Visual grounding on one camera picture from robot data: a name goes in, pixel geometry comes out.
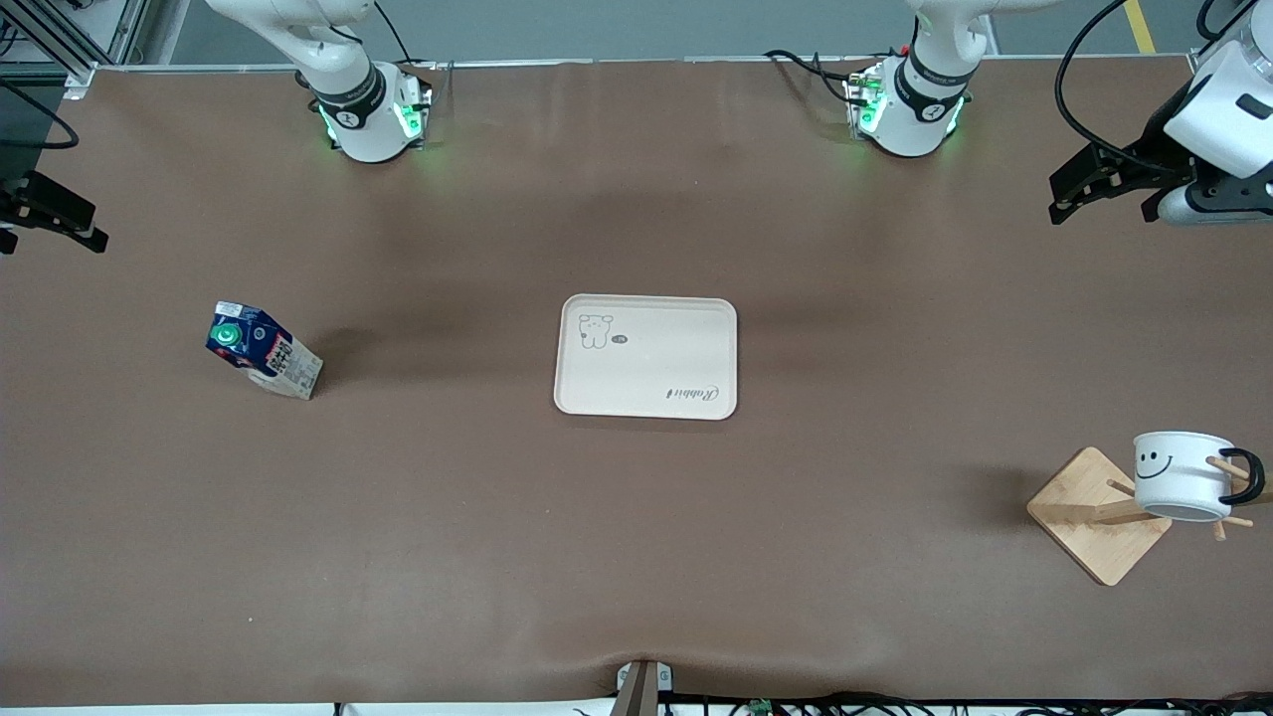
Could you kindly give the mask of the blue white milk carton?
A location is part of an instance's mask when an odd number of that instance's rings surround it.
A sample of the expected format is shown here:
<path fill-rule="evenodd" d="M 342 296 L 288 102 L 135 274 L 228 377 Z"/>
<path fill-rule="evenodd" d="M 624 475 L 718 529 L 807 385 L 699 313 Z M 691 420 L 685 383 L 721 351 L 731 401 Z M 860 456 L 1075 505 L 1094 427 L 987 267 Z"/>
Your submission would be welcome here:
<path fill-rule="evenodd" d="M 206 349 L 269 392 L 309 400 L 323 361 L 253 304 L 218 302 Z"/>

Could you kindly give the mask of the white smiley face mug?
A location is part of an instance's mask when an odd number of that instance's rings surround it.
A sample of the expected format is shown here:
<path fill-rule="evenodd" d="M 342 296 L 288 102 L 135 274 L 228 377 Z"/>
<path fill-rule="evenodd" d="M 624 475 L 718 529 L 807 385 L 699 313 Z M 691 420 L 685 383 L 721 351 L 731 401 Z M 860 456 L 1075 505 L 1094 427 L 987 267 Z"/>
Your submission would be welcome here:
<path fill-rule="evenodd" d="M 1221 522 L 1265 488 L 1262 457 L 1223 437 L 1184 431 L 1136 436 L 1134 499 L 1151 515 Z"/>

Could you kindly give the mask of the cream rabbit print tray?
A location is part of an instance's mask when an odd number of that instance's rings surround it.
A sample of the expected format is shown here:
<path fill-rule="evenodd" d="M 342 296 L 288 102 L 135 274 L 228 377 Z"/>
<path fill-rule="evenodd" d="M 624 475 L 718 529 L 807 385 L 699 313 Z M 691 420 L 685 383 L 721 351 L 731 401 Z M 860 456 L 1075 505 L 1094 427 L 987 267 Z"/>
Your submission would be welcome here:
<path fill-rule="evenodd" d="M 717 297 L 575 294 L 561 307 L 552 399 L 572 417 L 728 419 L 738 313 Z"/>

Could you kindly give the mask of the wooden mug tree stand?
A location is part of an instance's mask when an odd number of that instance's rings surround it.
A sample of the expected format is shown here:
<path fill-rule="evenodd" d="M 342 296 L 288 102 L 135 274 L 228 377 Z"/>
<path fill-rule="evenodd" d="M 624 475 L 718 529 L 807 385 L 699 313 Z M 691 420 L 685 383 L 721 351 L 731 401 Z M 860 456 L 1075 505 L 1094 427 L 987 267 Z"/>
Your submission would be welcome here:
<path fill-rule="evenodd" d="M 1265 490 L 1242 506 L 1273 502 L 1273 471 L 1265 471 Z M 1235 516 L 1239 507 L 1228 519 L 1206 524 L 1214 539 L 1225 540 L 1228 525 L 1253 526 L 1251 520 Z M 1127 474 L 1094 446 L 1064 462 L 1030 499 L 1027 512 L 1086 575 L 1108 589 L 1118 585 L 1170 527 L 1195 524 L 1143 511 L 1134 499 L 1134 469 Z"/>

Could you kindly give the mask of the brown table cover mat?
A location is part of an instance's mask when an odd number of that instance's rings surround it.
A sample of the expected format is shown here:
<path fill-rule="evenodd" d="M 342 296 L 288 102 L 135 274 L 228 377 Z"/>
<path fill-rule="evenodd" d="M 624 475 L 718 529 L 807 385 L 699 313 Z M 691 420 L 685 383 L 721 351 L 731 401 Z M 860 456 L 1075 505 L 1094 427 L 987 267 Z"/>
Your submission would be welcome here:
<path fill-rule="evenodd" d="M 770 62 L 463 68 L 429 141 L 325 144 L 284 73 L 103 73 L 41 171 L 109 248 L 0 259 L 0 705 L 1273 691 L 1273 506 L 1101 589 L 1027 499 L 1198 431 L 1273 457 L 1273 226 L 1046 217 L 1053 65 L 942 150 Z M 724 420 L 572 417 L 580 293 L 738 313 Z M 206 349 L 253 304 L 309 400 Z"/>

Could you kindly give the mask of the aluminium frame profile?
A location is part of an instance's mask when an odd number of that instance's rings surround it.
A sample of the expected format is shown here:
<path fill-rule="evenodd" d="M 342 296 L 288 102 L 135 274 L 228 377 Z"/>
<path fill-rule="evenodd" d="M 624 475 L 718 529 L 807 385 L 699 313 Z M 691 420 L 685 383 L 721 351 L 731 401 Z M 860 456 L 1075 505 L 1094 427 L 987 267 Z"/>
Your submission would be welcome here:
<path fill-rule="evenodd" d="M 0 0 L 0 76 L 87 94 L 98 70 L 123 68 L 154 0 Z"/>

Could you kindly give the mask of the grey table edge bracket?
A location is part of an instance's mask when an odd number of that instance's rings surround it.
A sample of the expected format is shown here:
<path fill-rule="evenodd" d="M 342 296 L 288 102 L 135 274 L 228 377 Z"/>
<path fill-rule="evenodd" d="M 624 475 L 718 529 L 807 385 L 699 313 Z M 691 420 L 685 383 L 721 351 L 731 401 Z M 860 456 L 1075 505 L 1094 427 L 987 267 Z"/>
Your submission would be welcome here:
<path fill-rule="evenodd" d="M 673 716 L 665 697 L 673 693 L 668 662 L 634 660 L 617 670 L 617 698 L 610 716 Z"/>

